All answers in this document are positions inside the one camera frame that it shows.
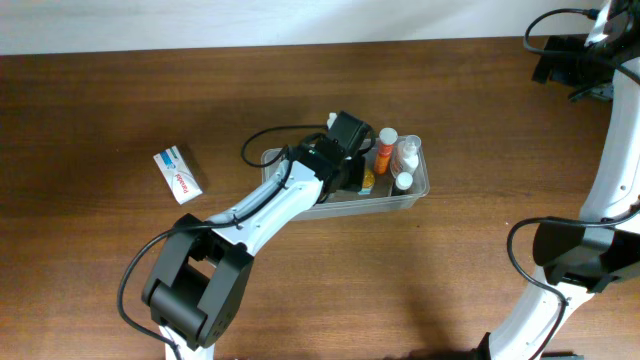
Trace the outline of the small jar gold lid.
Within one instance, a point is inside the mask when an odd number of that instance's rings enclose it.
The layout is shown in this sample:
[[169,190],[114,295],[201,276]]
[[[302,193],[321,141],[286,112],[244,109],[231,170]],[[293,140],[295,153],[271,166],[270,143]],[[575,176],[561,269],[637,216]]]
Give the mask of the small jar gold lid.
[[366,168],[364,171],[361,190],[358,192],[358,194],[360,196],[369,195],[373,190],[373,187],[375,185],[375,180],[376,180],[375,173],[371,169]]

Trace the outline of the orange tablet tube white cap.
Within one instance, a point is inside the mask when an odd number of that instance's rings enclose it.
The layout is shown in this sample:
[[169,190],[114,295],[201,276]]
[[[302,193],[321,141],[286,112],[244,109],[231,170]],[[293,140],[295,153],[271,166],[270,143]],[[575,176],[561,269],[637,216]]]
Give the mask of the orange tablet tube white cap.
[[383,128],[379,132],[378,151],[373,167],[375,174],[384,175],[387,172],[397,139],[398,134],[393,128]]

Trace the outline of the dark brown syrup bottle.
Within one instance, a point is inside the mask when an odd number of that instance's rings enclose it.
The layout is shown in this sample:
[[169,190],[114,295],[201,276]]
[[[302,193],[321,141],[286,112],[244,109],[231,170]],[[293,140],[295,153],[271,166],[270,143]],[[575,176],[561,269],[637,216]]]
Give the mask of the dark brown syrup bottle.
[[408,172],[401,172],[395,178],[393,187],[391,189],[392,196],[401,196],[409,193],[411,186],[413,185],[413,176]]

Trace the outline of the white Panadol box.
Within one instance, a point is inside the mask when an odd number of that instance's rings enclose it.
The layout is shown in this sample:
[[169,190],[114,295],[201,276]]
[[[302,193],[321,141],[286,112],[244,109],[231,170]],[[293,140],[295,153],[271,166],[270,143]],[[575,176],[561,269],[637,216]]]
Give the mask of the white Panadol box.
[[189,202],[203,193],[177,146],[155,154],[153,159],[178,204]]

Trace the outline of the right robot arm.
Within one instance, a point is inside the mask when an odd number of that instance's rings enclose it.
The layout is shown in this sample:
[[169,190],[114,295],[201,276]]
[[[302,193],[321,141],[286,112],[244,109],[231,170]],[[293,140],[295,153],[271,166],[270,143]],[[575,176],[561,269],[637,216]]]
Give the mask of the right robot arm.
[[551,36],[533,80],[573,88],[577,101],[612,103],[603,153],[578,219],[528,218],[506,240],[527,287],[507,319],[484,335],[473,359],[540,359],[568,318],[613,283],[639,275],[639,4],[606,1],[575,9],[592,20],[586,37]]

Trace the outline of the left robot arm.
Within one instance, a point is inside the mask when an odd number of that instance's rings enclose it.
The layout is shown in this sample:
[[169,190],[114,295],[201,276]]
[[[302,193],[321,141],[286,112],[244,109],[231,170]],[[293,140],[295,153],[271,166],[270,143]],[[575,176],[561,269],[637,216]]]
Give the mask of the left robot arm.
[[191,214],[154,238],[163,245],[141,300],[158,324],[168,359],[208,359],[236,316],[260,249],[289,221],[337,190],[359,192],[374,129],[346,113],[331,115],[296,145],[282,148],[275,170],[230,209]]

